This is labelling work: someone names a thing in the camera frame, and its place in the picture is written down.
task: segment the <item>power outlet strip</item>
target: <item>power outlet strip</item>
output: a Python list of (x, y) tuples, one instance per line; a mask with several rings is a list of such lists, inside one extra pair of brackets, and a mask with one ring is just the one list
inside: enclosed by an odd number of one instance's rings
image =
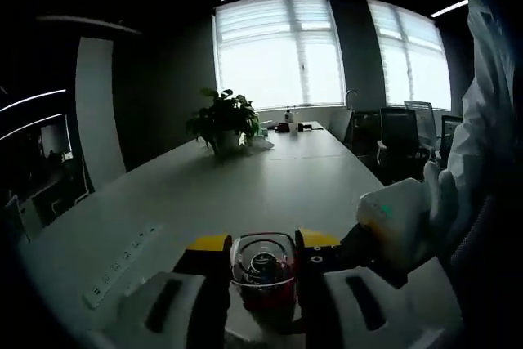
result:
[(123, 250), (120, 257), (111, 263), (90, 285), (83, 294), (89, 308), (96, 309), (104, 296), (116, 283), (118, 278), (143, 253), (145, 246), (160, 232), (162, 227), (150, 224), (136, 234), (134, 240)]

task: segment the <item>person in white protective suit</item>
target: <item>person in white protective suit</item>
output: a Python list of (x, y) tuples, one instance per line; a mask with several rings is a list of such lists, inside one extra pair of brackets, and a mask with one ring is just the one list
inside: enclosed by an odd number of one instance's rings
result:
[(455, 244), (470, 228), (489, 179), (516, 170), (513, 90), (520, 60), (513, 48), (518, 43), (492, 1), (468, 0), (475, 76), (463, 97), (463, 123), (455, 130), (447, 169), (440, 172), (434, 163), (425, 167), (426, 182), (437, 190), (431, 226), (442, 248)]

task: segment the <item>window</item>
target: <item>window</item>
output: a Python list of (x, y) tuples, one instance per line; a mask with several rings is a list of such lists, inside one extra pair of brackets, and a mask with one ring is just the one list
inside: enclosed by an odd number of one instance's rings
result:
[(258, 110), (343, 105), (336, 26), (327, 0), (246, 0), (217, 8), (218, 90)]
[(450, 110), (449, 69), (434, 22), (391, 4), (369, 0), (380, 52), (387, 104), (428, 101)]

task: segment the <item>office chair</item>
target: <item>office chair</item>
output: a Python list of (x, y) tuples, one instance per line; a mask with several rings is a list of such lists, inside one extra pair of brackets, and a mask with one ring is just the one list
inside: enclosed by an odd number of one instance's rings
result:
[(408, 109), (416, 111), (419, 142), (430, 151), (431, 157), (433, 157), (436, 153), (437, 135), (432, 104), (423, 101), (404, 101), (404, 103)]
[(452, 141), (454, 140), (454, 131), (456, 127), (461, 124), (463, 118), (457, 116), (441, 116), (441, 147), (440, 147), (440, 166), (447, 168), (447, 162), (449, 161), (450, 148), (452, 147)]
[(347, 130), (351, 123), (353, 110), (347, 108), (340, 108), (334, 110), (330, 117), (329, 127), (327, 130), (334, 135), (341, 143), (345, 144)]
[(388, 181), (421, 178), (428, 156), (422, 155), (416, 113), (404, 108), (381, 108), (382, 139), (378, 141), (378, 165)]

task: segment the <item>desk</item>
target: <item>desk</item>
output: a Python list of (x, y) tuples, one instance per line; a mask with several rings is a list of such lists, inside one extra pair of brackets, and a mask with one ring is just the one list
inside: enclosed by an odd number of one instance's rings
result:
[[(87, 197), (20, 253), (44, 301), (78, 336), (116, 318), (130, 284), (170, 271), (201, 235), (299, 226), (342, 238), (379, 180), (326, 130), (270, 133), (273, 150), (218, 163), (197, 141), (149, 161)], [(151, 222), (163, 229), (95, 310), (82, 294)]]

